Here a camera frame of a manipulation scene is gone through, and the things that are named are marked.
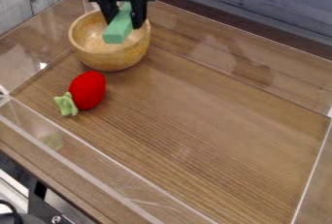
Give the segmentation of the green rectangular block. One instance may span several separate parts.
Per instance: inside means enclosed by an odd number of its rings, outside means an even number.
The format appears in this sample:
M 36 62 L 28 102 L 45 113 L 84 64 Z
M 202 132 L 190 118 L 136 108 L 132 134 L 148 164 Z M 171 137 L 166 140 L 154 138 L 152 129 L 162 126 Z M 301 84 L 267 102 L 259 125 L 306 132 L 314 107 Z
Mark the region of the green rectangular block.
M 131 20 L 131 4 L 124 2 L 119 12 L 103 32 L 103 41 L 107 44 L 121 44 L 134 30 Z

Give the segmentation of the brown wooden bowl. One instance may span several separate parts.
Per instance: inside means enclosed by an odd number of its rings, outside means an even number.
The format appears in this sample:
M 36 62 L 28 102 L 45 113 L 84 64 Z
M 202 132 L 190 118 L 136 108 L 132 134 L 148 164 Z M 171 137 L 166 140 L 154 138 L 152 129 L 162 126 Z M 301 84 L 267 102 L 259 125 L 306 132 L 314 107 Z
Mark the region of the brown wooden bowl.
M 68 28 L 68 40 L 81 63 L 93 70 L 115 72 L 132 67 L 143 59 L 150 45 L 150 22 L 128 35 L 123 44 L 103 39 L 104 17 L 99 10 L 80 16 Z

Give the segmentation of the red plush strawberry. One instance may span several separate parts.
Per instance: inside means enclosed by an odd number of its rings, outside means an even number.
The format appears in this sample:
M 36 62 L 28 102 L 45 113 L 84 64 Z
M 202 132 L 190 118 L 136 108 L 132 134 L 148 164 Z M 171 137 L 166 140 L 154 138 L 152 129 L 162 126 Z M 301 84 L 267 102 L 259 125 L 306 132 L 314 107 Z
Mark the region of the red plush strawberry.
M 96 71 L 81 73 L 72 81 L 63 96 L 53 98 L 63 116 L 77 115 L 92 109 L 103 100 L 105 78 Z

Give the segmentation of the clear acrylic tray wall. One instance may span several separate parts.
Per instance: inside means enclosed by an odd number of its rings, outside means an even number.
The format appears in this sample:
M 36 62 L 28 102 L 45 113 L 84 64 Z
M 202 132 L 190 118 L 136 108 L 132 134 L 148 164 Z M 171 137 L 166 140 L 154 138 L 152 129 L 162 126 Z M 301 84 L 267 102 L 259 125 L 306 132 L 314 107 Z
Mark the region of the clear acrylic tray wall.
M 293 224 L 332 120 L 332 61 L 166 3 L 103 102 L 55 104 L 84 71 L 61 0 L 0 37 L 0 151 L 99 224 Z

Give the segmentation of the black table leg bracket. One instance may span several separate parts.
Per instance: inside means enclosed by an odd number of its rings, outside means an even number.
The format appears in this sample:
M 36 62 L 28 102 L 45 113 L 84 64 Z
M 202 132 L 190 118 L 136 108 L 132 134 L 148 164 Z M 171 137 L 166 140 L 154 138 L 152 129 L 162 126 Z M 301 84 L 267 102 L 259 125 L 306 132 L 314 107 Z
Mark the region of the black table leg bracket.
M 45 202 L 46 186 L 34 180 L 28 188 L 28 213 L 44 224 L 73 224 L 64 215 Z

